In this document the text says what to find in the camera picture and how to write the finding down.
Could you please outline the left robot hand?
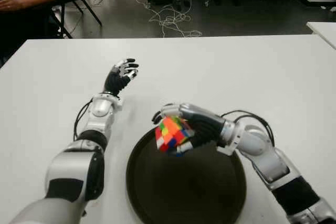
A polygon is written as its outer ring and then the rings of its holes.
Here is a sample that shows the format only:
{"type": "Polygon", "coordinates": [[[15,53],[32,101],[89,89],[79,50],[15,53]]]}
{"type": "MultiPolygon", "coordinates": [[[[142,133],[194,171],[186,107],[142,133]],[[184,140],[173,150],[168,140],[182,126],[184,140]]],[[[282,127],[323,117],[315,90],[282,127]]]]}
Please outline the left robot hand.
{"type": "Polygon", "coordinates": [[[118,96],[128,83],[138,75],[139,65],[135,59],[127,58],[115,64],[107,75],[103,91],[118,96]]]}

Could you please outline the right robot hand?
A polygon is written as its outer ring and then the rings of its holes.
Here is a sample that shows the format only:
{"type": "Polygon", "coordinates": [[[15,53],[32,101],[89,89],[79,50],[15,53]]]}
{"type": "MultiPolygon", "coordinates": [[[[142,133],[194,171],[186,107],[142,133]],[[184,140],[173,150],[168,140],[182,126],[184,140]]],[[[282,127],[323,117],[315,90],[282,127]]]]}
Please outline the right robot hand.
{"type": "Polygon", "coordinates": [[[194,135],[182,144],[168,149],[168,153],[181,156],[185,152],[200,147],[210,141],[219,141],[225,124],[221,116],[189,103],[169,103],[160,108],[153,118],[153,124],[160,123],[167,116],[180,117],[188,123],[194,135]]]}

